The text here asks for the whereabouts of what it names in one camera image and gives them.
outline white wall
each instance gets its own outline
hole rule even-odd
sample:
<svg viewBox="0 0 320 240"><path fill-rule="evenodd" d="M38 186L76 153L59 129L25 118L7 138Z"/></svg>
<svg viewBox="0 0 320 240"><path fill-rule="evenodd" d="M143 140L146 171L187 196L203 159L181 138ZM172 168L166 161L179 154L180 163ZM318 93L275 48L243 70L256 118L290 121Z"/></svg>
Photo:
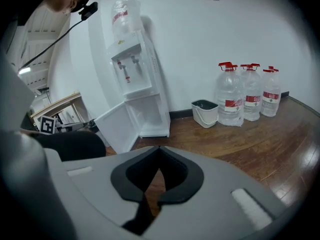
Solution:
<svg viewBox="0 0 320 240"><path fill-rule="evenodd" d="M95 17L98 16L98 13L94 14L86 21L77 25L69 34L70 57L75 82L80 90L83 103L88 113L94 119L110 109L111 106L107 102L106 94L112 95L112 92L106 93L102 88L104 82L105 85L108 84L108 78L104 77L104 79L99 79L99 70L101 70L101 68L99 68L100 63L94 61L94 57L97 58L97 56L93 54L95 49L91 48L92 42L90 35L98 35L100 39L103 37L101 26L95 27L97 23ZM73 26L80 20L80 15L73 13L70 18L70 26Z"/></svg>
<svg viewBox="0 0 320 240"><path fill-rule="evenodd" d="M112 68L109 66L107 46L104 39L104 31L101 18L102 10L98 10L89 19L88 33L90 42L90 51L94 64L95 73L99 80L103 95L110 108L115 107L123 98L120 94L118 85L113 78Z"/></svg>
<svg viewBox="0 0 320 240"><path fill-rule="evenodd" d="M47 97L47 95L43 94L41 96L37 96L37 97L34 98L32 104L31 104L31 106L34 109L34 112L38 112L38 111L40 111L40 110L45 108L45 104L43 102L43 99L46 98L46 97Z"/></svg>
<svg viewBox="0 0 320 240"><path fill-rule="evenodd" d="M69 29L69 26L70 19L63 26L59 36L62 36ZM49 66L47 86L50 88L49 97L51 103L79 92L71 62L69 35L65 36L54 47ZM75 106L78 112L81 111L80 115L85 121L91 119L82 102L78 102ZM76 113L70 106L63 110L60 117L64 124L79 122Z"/></svg>
<svg viewBox="0 0 320 240"><path fill-rule="evenodd" d="M99 1L108 47L114 41L111 7L117 0ZM290 91L292 97L320 112L315 98L320 92L319 61L300 15L287 0L138 1L162 68L170 111L189 109L197 99L213 100L221 72L218 63L231 61L274 66L280 70L282 91ZM74 39L88 33L78 30L71 33Z"/></svg>

